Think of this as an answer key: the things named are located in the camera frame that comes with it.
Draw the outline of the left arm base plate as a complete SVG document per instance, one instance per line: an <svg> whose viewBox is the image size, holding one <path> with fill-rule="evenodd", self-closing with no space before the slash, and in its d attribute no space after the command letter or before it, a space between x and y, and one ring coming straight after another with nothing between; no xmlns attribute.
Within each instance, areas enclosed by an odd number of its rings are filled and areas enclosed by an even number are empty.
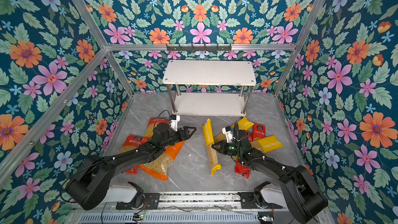
<svg viewBox="0 0 398 224"><path fill-rule="evenodd" d="M129 203L118 202L117 210L154 210L160 203L159 193L139 193Z"/></svg>

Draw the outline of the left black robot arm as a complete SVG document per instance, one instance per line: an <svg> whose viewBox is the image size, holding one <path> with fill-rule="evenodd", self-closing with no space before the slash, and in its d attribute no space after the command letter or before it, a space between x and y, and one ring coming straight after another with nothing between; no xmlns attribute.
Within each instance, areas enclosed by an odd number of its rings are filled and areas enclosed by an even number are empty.
<svg viewBox="0 0 398 224"><path fill-rule="evenodd" d="M118 174L155 161L167 147L190 139L196 127L184 126L174 131L167 123L158 124L152 137L138 148L117 155L86 158L82 167L66 186L66 192L86 211L106 198L112 179Z"/></svg>

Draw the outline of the yellow spaghetti pack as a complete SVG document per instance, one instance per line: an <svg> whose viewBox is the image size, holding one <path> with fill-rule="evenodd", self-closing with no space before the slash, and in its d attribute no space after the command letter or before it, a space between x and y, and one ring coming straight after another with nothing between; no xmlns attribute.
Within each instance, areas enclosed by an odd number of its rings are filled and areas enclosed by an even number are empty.
<svg viewBox="0 0 398 224"><path fill-rule="evenodd" d="M245 131L249 130L251 127L254 126L254 123L249 121L246 117L243 117L237 123L238 123L239 129L245 130ZM227 139L226 135L223 132L221 132L220 134L218 134L217 136L214 137L214 142L219 143L226 139Z"/></svg>
<svg viewBox="0 0 398 224"><path fill-rule="evenodd" d="M214 175L218 170L221 170L221 165L218 162L217 151L212 148L212 145L215 142L214 142L210 119L207 119L205 124L202 126L202 129L203 129L203 134L204 134L205 146L206 146L206 150L207 150L207 154L208 154L208 158L209 158L209 166L210 166L211 175Z"/></svg>
<svg viewBox="0 0 398 224"><path fill-rule="evenodd" d="M255 148L263 153L268 153L283 147L283 144L276 138L275 135L252 141L250 144L252 148Z"/></svg>

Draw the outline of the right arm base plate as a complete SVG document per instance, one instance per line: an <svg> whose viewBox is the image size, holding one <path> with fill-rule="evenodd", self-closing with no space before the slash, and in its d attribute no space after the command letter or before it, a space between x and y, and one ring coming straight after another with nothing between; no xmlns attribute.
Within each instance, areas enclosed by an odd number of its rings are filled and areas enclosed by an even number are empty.
<svg viewBox="0 0 398 224"><path fill-rule="evenodd" d="M242 209L283 209L280 205L265 202L259 194L254 192L239 192L238 195Z"/></svg>

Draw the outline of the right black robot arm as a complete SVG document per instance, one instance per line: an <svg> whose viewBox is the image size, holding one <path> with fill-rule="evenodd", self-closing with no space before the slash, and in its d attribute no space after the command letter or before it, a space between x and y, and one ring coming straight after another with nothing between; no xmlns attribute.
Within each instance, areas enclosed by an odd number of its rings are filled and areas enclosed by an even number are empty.
<svg viewBox="0 0 398 224"><path fill-rule="evenodd" d="M219 141L212 148L277 181L288 210L299 223L309 222L328 206L328 200L306 167L288 166L268 157L252 147L244 130L234 129L231 141Z"/></svg>

